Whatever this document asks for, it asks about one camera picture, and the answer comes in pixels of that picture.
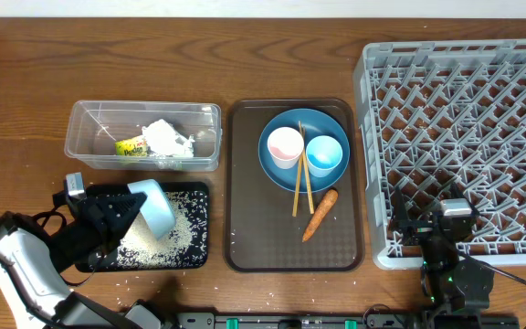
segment blue bowl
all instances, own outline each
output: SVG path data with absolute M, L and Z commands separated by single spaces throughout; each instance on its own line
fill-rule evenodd
M 310 185 L 312 192 L 326 189 L 342 177 L 350 158 L 350 145 L 344 129 L 330 115 L 312 109 L 296 109 L 284 111 L 282 114 L 273 118 L 263 129 L 259 138 L 258 154 L 261 167 L 265 174 L 271 178 L 275 184 L 291 191 L 295 191 L 298 166 L 294 165 L 290 169 L 279 169 L 271 159 L 271 154 L 267 148 L 269 135 L 280 127 L 291 127 L 298 130 L 298 122 L 306 128 L 304 144 L 309 143 L 318 136 L 330 136 L 334 138 L 342 147 L 342 160 L 336 167 L 324 177 L 310 175 Z M 307 193 L 306 178 L 301 173 L 300 193 Z
M 318 136 L 308 143 L 306 156 L 310 175 L 324 177 L 340 164 L 342 147 L 330 136 Z

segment black tray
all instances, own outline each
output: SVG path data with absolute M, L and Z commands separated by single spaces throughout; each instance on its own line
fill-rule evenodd
M 308 242 L 308 199 L 300 195 L 293 218 L 293 192 L 271 181 L 258 160 L 258 140 L 283 111 L 310 108 L 327 113 L 346 132 L 348 168 L 334 185 L 339 198 Z M 341 100 L 239 101 L 231 109 L 226 138 L 225 259 L 236 271 L 350 271 L 364 257 L 361 202 L 352 110 Z M 313 194 L 317 206 L 327 190 Z
M 168 198 L 171 198 L 172 193 L 187 193 L 189 197 L 195 198 L 197 201 L 195 204 L 184 204 L 184 208 L 188 210 L 187 217 L 191 224 L 191 231 L 193 232 L 190 247 L 185 252 L 178 254 L 170 264 L 161 266 L 145 266 L 142 262 L 136 261 L 136 249 L 129 250 L 129 255 L 122 253 L 122 257 L 127 261 L 119 263 L 117 260 L 119 250 L 116 249 L 102 261 L 97 271 L 197 269 L 206 263 L 208 257 L 208 208 L 210 208 L 208 205 L 208 186 L 201 182 L 193 182 L 160 183 L 160 187 L 166 193 Z M 87 196 L 129 193 L 129 189 L 124 185 L 98 185 L 87 188 Z M 99 252 L 92 253 L 87 260 L 76 263 L 77 270 L 91 272 L 98 261 L 98 255 L 100 255 Z

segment yellow packet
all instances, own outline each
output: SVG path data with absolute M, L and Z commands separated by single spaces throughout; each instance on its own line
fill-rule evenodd
M 117 155 L 147 156 L 147 143 L 143 135 L 115 143 Z

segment white plastic grid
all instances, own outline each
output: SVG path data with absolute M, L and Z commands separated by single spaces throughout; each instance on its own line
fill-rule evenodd
M 480 211 L 468 254 L 526 264 L 526 40 L 371 44 L 354 72 L 373 259 L 417 268 L 387 230 L 399 186 L 409 211 L 455 182 Z

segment white crumpled paper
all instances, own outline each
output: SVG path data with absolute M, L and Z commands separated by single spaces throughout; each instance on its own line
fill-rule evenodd
M 193 135 L 183 137 L 164 119 L 142 128 L 149 156 L 194 157 Z

